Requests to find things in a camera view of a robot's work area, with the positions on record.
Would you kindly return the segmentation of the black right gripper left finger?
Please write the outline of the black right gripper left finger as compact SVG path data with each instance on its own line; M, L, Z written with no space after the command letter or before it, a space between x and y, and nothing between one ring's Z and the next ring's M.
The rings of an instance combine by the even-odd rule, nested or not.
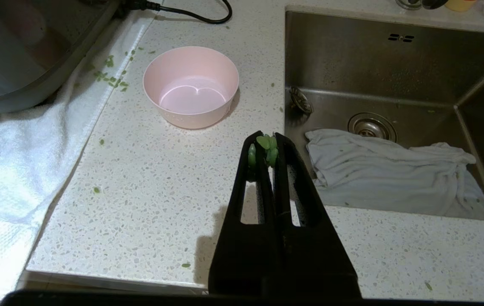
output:
M281 255L275 196L265 161L257 144L263 132L243 143L226 216L213 254L207 287L212 295L272 297L281 295ZM243 224L246 184L256 183L258 224Z

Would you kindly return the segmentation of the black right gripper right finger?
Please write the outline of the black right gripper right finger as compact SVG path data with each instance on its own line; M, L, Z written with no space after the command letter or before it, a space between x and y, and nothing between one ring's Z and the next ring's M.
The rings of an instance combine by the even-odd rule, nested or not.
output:
M309 297L360 298L357 273L293 141L275 134L275 222L281 288Z

